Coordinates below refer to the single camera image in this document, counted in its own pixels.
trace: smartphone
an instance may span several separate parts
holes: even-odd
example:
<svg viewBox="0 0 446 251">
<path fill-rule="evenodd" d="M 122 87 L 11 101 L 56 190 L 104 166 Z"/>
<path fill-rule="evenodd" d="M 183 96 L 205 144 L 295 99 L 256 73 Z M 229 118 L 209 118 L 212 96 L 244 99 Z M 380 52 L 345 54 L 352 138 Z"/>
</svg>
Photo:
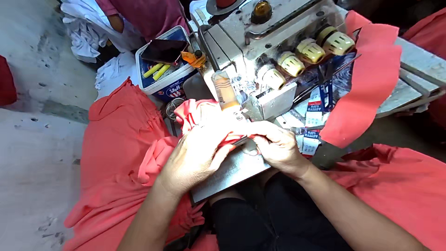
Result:
<svg viewBox="0 0 446 251">
<path fill-rule="evenodd" d="M 186 41 L 153 39 L 141 54 L 144 60 L 177 65 L 181 57 L 181 52 L 189 46 Z"/>
</svg>

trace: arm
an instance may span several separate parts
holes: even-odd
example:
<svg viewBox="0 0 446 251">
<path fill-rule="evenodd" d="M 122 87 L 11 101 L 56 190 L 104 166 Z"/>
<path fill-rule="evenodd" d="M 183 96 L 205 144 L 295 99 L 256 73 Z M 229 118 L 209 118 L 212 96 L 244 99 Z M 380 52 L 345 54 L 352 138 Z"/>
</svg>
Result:
<svg viewBox="0 0 446 251">
<path fill-rule="evenodd" d="M 118 10 L 113 6 L 110 0 L 96 0 L 99 8 L 107 16 L 110 26 L 117 32 L 122 33 L 124 31 L 124 20 L 119 15 Z"/>
<path fill-rule="evenodd" d="M 162 250 L 170 219 L 181 196 L 170 194 L 158 180 L 125 232 L 117 251 Z"/>
<path fill-rule="evenodd" d="M 119 33 L 124 32 L 124 20 L 122 19 L 122 17 L 119 14 L 109 15 L 109 16 L 107 16 L 107 19 L 110 22 L 111 27 L 115 31 L 117 31 Z"/>
<path fill-rule="evenodd" d="M 183 136 L 125 232 L 117 251 L 162 250 L 181 197 L 204 181 L 234 149 L 217 146 L 230 130 L 223 123 L 196 126 Z"/>
<path fill-rule="evenodd" d="M 296 178 L 339 234 L 357 251 L 427 250 L 415 237 L 311 165 Z"/>
<path fill-rule="evenodd" d="M 428 250 L 397 224 L 334 182 L 297 148 L 292 132 L 270 122 L 249 124 L 242 129 L 252 135 L 263 157 L 297 181 L 311 196 L 339 234 L 356 251 Z"/>
</svg>

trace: fabric scrap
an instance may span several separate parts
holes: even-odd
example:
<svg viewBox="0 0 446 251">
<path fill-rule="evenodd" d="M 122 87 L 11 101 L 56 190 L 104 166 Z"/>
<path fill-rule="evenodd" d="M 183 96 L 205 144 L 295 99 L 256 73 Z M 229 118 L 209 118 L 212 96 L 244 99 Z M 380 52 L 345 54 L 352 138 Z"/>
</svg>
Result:
<svg viewBox="0 0 446 251">
<path fill-rule="evenodd" d="M 326 174 L 432 251 L 444 250 L 446 164 L 408 148 L 373 144 Z"/>
<path fill-rule="evenodd" d="M 216 118 L 222 116 L 219 103 L 213 99 L 199 101 L 195 99 L 186 100 L 175 109 L 174 113 L 177 116 L 177 122 L 182 126 L 181 130 L 183 135 L 198 124 L 206 124 L 207 121 L 214 121 Z M 239 134 L 229 134 L 219 146 L 233 144 L 242 137 L 243 135 Z"/>
<path fill-rule="evenodd" d="M 116 250 L 178 138 L 152 101 L 127 79 L 89 111 L 81 158 L 81 195 L 64 225 L 74 237 L 63 250 Z M 204 223 L 200 206 L 181 199 L 167 242 Z"/>
<path fill-rule="evenodd" d="M 17 101 L 16 86 L 6 58 L 0 55 L 0 105 L 10 105 Z"/>
<path fill-rule="evenodd" d="M 350 11 L 349 15 L 358 14 Z M 320 133 L 322 140 L 344 148 L 372 124 L 377 109 L 398 82 L 401 46 L 394 45 L 397 36 L 398 28 L 390 25 L 367 24 L 361 28 L 356 42 L 361 57 L 353 65 L 351 91 L 328 117 Z"/>
<path fill-rule="evenodd" d="M 184 251 L 219 251 L 219 245 L 217 241 L 217 236 L 215 234 L 209 234 L 206 232 L 201 233 L 201 235 L 194 242 L 192 247 L 186 248 Z"/>
</svg>

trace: person's right hand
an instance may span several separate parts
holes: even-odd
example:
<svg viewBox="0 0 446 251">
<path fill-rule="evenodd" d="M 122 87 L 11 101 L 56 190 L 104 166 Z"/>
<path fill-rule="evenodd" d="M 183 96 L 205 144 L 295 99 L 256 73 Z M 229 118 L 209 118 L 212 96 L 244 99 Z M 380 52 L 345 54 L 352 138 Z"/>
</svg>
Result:
<svg viewBox="0 0 446 251">
<path fill-rule="evenodd" d="M 268 121 L 247 123 L 241 129 L 257 144 L 263 158 L 290 176 L 301 178 L 312 165 L 301 155 L 293 132 Z"/>
</svg>

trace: yellow chalk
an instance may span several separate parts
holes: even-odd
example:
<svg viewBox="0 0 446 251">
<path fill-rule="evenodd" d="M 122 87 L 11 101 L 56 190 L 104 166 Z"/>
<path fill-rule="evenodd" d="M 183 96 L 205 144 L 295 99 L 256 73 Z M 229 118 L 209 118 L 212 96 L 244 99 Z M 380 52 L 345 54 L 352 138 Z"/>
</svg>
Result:
<svg viewBox="0 0 446 251">
<path fill-rule="evenodd" d="M 144 73 L 144 78 L 148 78 L 150 75 L 152 75 L 153 73 L 155 73 L 156 71 L 158 71 L 164 64 L 159 63 L 156 64 L 154 67 L 152 67 L 150 70 L 148 70 L 146 73 Z"/>
<path fill-rule="evenodd" d="M 155 75 L 153 75 L 153 79 L 155 80 L 155 81 L 157 81 L 160 77 L 161 77 L 161 75 L 163 75 L 163 73 L 165 73 L 166 72 L 166 70 L 168 69 L 170 67 L 170 65 L 168 65 L 168 64 L 166 64 L 166 65 L 164 65 Z"/>
</svg>

